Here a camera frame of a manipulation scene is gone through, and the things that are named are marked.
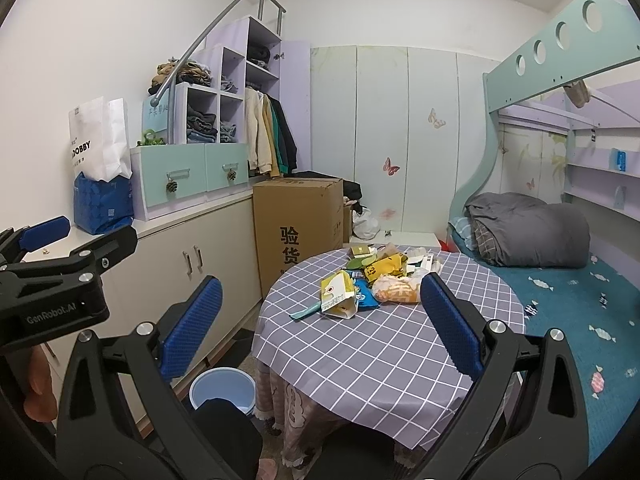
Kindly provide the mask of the person's left hand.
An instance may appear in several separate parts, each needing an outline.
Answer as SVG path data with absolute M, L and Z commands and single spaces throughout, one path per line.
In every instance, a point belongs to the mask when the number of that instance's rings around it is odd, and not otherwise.
M 53 422 L 58 417 L 58 404 L 53 394 L 49 362 L 40 346 L 32 348 L 27 379 L 25 413 L 36 422 Z

